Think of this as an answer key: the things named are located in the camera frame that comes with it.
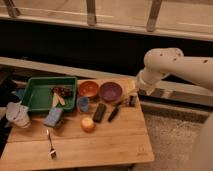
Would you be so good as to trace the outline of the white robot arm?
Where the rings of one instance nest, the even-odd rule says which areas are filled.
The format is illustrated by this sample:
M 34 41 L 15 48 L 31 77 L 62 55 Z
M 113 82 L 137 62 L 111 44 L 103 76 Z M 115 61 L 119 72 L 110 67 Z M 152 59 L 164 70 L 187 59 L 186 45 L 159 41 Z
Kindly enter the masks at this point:
M 213 92 L 213 57 L 186 57 L 179 48 L 155 48 L 144 56 L 136 87 L 150 95 L 163 78 L 174 75 Z M 195 140 L 183 171 L 213 171 L 213 113 Z

